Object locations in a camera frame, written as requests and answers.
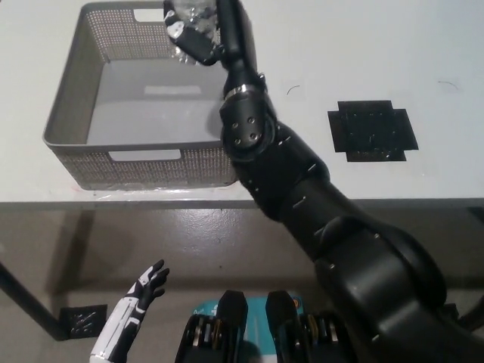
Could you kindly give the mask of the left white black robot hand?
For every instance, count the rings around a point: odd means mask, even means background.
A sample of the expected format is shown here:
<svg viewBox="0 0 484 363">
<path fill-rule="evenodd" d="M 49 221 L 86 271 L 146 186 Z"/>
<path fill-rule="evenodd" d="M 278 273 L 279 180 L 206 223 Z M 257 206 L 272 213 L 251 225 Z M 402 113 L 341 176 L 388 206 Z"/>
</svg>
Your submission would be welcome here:
<svg viewBox="0 0 484 363">
<path fill-rule="evenodd" d="M 161 259 L 129 288 L 114 307 L 91 350 L 90 362 L 126 362 L 151 303 L 165 293 L 169 269 Z"/>
</svg>

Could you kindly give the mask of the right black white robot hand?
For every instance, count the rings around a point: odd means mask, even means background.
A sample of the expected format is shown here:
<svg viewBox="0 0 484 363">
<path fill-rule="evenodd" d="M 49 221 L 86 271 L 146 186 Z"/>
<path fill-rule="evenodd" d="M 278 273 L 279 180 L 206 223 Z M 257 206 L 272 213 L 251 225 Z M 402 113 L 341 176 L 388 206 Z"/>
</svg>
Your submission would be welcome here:
<svg viewBox="0 0 484 363">
<path fill-rule="evenodd" d="M 218 44 L 187 25 L 177 14 L 172 1 L 164 1 L 163 14 L 166 32 L 175 46 L 204 66 L 222 63 L 228 71 L 224 95 L 242 85 L 262 92 L 266 90 L 265 79 L 257 71 L 251 25 L 239 1 L 216 2 Z"/>
</svg>

